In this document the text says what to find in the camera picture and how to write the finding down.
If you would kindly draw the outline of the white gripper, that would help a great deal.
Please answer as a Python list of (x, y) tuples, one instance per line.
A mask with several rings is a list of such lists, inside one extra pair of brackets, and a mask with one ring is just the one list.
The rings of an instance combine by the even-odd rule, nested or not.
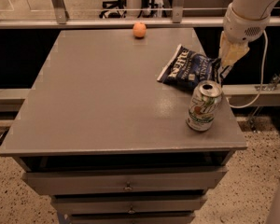
[(249, 52), (247, 42), (259, 39), (269, 21), (269, 16), (258, 20), (245, 19), (234, 11), (232, 4), (228, 5), (218, 52), (222, 66), (218, 72), (220, 82), (226, 78), (232, 66)]

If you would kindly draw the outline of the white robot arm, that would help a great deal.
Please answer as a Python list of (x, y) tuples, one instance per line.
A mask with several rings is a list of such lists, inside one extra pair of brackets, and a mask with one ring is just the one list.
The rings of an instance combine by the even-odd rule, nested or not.
[(223, 18), (217, 77), (222, 81), (234, 64), (249, 51), (249, 42), (259, 39), (268, 26), (271, 12), (280, 0), (233, 0)]

